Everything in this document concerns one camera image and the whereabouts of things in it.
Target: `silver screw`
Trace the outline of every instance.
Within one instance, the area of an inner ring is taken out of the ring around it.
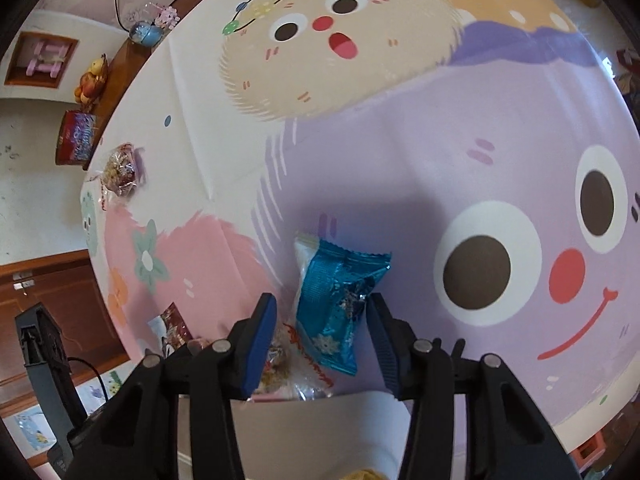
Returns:
[[[489,368],[499,368],[502,364],[502,359],[495,354],[487,354],[484,356],[484,364]]]
[[[414,341],[414,350],[422,354],[428,354],[433,350],[433,345],[428,339],[416,339]]]
[[[142,359],[142,365],[145,368],[153,368],[160,364],[160,356],[156,354],[149,354]]]
[[[214,352],[217,352],[219,354],[224,354],[226,352],[229,352],[229,350],[231,350],[231,343],[226,339],[218,339],[217,341],[213,342],[211,347],[213,348]]]

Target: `orange flower print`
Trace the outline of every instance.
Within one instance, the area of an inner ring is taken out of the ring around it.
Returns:
[[[129,289],[118,269],[110,269],[110,275],[107,311],[117,326],[124,327],[127,324],[127,316],[122,308],[129,300]]]

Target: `white flower center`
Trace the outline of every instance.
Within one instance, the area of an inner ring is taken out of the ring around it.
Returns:
[[[142,264],[149,272],[154,268],[154,259],[151,257],[151,254],[149,254],[149,251],[142,253]]]

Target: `black pupil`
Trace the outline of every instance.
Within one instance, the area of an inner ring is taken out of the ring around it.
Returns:
[[[285,23],[277,28],[274,36],[277,41],[287,41],[293,38],[297,31],[298,26],[295,23]]]
[[[331,8],[336,14],[349,14],[358,8],[356,0],[338,0]]]
[[[453,303],[479,310],[500,298],[509,284],[509,253],[498,240],[478,235],[458,245],[444,266],[444,290]]]
[[[613,220],[613,191],[611,184],[599,171],[591,171],[582,181],[580,190],[580,214],[593,236],[607,232]]]

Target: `cartoon eye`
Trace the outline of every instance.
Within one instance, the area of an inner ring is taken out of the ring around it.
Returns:
[[[500,323],[533,294],[542,247],[529,217],[506,202],[475,204],[442,235],[433,280],[443,306],[474,326]]]
[[[275,41],[288,41],[298,36],[308,25],[304,14],[294,12],[278,18],[269,30],[269,35]]]
[[[588,147],[575,176],[578,224],[589,247],[606,254],[620,242],[626,227],[625,176],[604,146]]]
[[[326,0],[324,4],[334,14],[351,14],[364,9],[367,3],[369,0]]]

